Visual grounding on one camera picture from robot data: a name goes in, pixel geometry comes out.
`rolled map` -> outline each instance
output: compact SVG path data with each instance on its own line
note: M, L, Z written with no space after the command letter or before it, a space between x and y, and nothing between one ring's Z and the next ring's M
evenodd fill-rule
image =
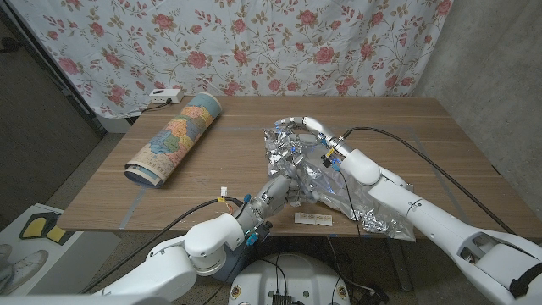
M124 166L124 175L141 186L162 186L221 111L214 96L197 94Z

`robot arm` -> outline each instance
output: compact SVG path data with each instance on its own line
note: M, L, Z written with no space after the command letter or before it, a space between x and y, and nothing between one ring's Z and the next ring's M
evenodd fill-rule
M278 125L312 132L344 158L340 168L369 195L407 218L440 247L490 301L510 304L542 291L542 248L520 236L467 225L403 187L399 176L380 168L362 152L352 150L317 120L287 118Z
M246 236L251 242L264 238L269 229L264 220L282 210L292 186L292 179L284 175L270 180L234 215L224 213L193 226L184 236L159 243L145 262L96 295L148 294L176 300L194 286L198 275L213 275L224 266L224 246L233 251Z
M277 125L300 128L344 158L340 168L371 186L371 196L407 218L440 247L467 278L492 302L510 304L542 291L542 248L522 237L466 225L431 202L404 188L405 181L379 167L358 149L348 147L317 120L282 119ZM296 185L296 160L288 175L269 181L234 215L223 214L191 228L185 236L156 245L147 260L97 295L153 294L170 301L192 288L197 275L212 275L225 263L224 245L231 250L262 237L265 219L277 214ZM303 190L311 200L308 190Z

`floral fabric backdrop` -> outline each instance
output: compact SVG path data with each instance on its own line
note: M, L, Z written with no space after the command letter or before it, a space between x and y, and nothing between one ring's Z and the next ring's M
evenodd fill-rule
M408 95L451 0L11 0L99 115L193 95Z

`table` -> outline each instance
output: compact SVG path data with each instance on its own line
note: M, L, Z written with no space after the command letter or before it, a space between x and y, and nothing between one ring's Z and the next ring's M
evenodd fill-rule
M429 97L218 97L224 111L160 189L141 190L124 177L124 165L191 100L143 114L65 210L65 230L161 230L189 208L220 194L242 199L267 181L263 129L290 116L312 116L337 135L352 126L385 129L407 140L462 183L520 236L542 237L542 223L491 166L439 102ZM421 197L471 225L501 230L489 216L420 157L399 142L370 131L347 140L377 164L414 185ZM135 207L129 214L130 207ZM172 230L227 212L216 203L195 212ZM333 215L333 226L294 224L294 212ZM354 222L323 203L288 206L269 219L277 236L356 236Z

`crumpled aluminum foil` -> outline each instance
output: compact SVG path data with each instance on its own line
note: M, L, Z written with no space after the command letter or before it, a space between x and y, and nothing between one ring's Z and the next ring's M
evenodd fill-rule
M322 155L328 148L312 134L296 134L289 129L274 129L264 131L266 157L269 160L268 177L276 175L294 175L304 197L290 202L299 206L303 202L320 201L333 209L340 210L349 219L360 219L362 227L367 232L383 233L387 236L406 241L415 241L412 224L369 196L370 186L362 186L349 174L344 173L350 191L352 211L345 181L332 166L326 168ZM341 159L332 154L330 159L339 165ZM292 164L296 172L292 173Z

